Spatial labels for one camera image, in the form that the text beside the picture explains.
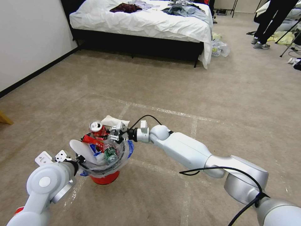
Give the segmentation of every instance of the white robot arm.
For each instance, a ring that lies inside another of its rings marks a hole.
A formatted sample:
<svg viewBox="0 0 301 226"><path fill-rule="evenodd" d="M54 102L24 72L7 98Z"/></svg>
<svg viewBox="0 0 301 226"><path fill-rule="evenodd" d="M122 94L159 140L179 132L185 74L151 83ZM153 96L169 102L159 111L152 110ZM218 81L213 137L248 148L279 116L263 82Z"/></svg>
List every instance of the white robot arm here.
<svg viewBox="0 0 301 226"><path fill-rule="evenodd" d="M29 198L24 209L17 213L7 226L48 225L49 204L57 203L74 186L74 176L78 171L77 162L64 161L66 153L63 150L58 155L56 157L62 161L52 162L52 157L45 151L36 158L40 167L34 170L27 180Z"/></svg>
<svg viewBox="0 0 301 226"><path fill-rule="evenodd" d="M219 157L211 154L201 142L180 132L172 132L164 125L156 125L149 131L146 121L141 121L141 128L126 131L128 138L144 143L153 143L165 153L180 162L188 169L204 167L231 167L252 176L264 190L268 180L268 172L263 168L231 155ZM214 178L222 178L228 172L224 189L240 203L248 204L259 194L259 188L247 175L232 169L207 169L205 173ZM293 226L301 225L301 208L285 200L261 197L257 207L260 226Z"/></svg>
<svg viewBox="0 0 301 226"><path fill-rule="evenodd" d="M109 138L116 142L130 139L135 142L153 143L190 170L203 167L227 167L226 169L207 169L205 173L214 178L222 178L228 172L224 188L231 197L243 204L250 204L260 192L259 187L249 176L263 190L267 184L268 172L263 168L233 155L214 156L203 143L180 132L170 131L163 125L157 125L149 131L147 122L141 121L140 128L126 130L126 127L119 123L111 128ZM8 226L47 225L48 205L50 202L56 203L75 183L74 175L78 170L78 161L82 159L74 162L66 161L64 158L53 163L51 157L43 153L37 157L39 161L36 159L40 167L30 175L27 181L29 198L24 210L16 214L9 221ZM249 176L230 168L238 169ZM288 201L263 196L256 203L256 207L252 206L257 212L260 226L301 224L301 208Z"/></svg>

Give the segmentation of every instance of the person's leg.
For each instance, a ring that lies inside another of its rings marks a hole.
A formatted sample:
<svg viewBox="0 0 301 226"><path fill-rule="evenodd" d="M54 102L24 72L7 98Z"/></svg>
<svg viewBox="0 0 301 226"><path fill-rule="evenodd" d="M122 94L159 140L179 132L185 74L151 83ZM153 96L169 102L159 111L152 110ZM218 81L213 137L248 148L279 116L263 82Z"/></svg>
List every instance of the person's leg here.
<svg viewBox="0 0 301 226"><path fill-rule="evenodd" d="M262 34L262 36L259 37L259 41L261 44L265 44L267 42L267 39L274 34L274 32L282 24L284 19L287 17L287 15L292 10L292 8L296 5L297 2L298 0L286 0L283 1L282 4L279 4L278 12L276 13L273 21L268 26L266 31Z"/></svg>
<svg viewBox="0 0 301 226"><path fill-rule="evenodd" d="M209 0L209 8L210 8L212 16L214 16L214 2L215 2L215 0Z"/></svg>
<svg viewBox="0 0 301 226"><path fill-rule="evenodd" d="M280 3L280 0L271 0L270 1L270 5L267 8L267 10L263 13L264 15L262 17L262 21L260 22L260 24L257 28L257 31L254 34L254 37L261 38L261 36L265 32L267 26L270 24L271 20L273 19L273 16L277 12L279 3Z"/></svg>

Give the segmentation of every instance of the black bed frame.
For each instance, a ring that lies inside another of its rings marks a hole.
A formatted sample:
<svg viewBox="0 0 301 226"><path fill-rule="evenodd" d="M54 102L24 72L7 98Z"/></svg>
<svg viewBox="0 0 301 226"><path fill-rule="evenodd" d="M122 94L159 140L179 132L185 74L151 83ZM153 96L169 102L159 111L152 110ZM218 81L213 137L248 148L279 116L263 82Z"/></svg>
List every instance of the black bed frame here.
<svg viewBox="0 0 301 226"><path fill-rule="evenodd" d="M93 46L109 50L118 50L131 53L132 58L135 54L145 54L180 60L194 60L194 67L196 67L198 57L204 49L203 42L198 43L73 29L70 25L69 15L77 11L84 1L85 0L61 0L73 40L76 41L80 48L91 48L91 46ZM78 40L83 40L84 44L79 45Z"/></svg>

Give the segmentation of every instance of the soda can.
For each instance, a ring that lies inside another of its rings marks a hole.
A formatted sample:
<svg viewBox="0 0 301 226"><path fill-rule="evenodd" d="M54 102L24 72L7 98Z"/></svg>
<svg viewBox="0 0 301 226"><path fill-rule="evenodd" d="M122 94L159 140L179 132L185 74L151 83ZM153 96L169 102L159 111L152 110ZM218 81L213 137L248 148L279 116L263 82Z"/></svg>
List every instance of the soda can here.
<svg viewBox="0 0 301 226"><path fill-rule="evenodd" d="M89 131L91 131L98 140L105 140L102 136L107 135L106 128L99 120L90 123Z"/></svg>

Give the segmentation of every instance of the gray sneaker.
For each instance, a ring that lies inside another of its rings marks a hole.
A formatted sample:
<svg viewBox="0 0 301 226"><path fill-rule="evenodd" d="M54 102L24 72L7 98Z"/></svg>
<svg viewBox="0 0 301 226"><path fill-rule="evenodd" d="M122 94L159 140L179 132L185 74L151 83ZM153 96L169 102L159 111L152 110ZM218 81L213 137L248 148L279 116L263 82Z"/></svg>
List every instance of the gray sneaker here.
<svg viewBox="0 0 301 226"><path fill-rule="evenodd" d="M269 49L270 48L270 45L268 44L261 44L259 42L257 42L254 46L253 46L254 49Z"/></svg>
<svg viewBox="0 0 301 226"><path fill-rule="evenodd" d="M257 41L258 41L258 38L253 38L253 40L251 41L251 43L254 45Z"/></svg>

